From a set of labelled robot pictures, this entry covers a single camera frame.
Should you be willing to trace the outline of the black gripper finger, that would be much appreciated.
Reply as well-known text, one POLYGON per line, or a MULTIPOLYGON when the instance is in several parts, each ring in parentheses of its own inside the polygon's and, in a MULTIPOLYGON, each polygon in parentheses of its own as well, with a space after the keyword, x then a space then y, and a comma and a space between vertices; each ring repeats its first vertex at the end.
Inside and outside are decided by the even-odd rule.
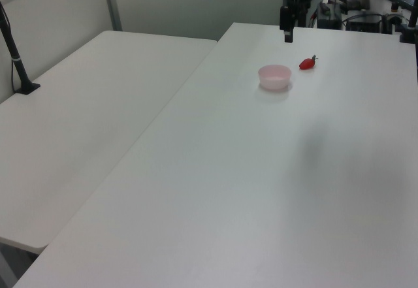
POLYGON ((296 23, 298 27, 306 27, 307 26, 307 14, 309 5, 305 4, 298 4, 296 10, 296 23))
POLYGON ((293 42, 293 16, 291 9, 287 6, 280 8, 280 29, 283 31, 285 42, 293 42))

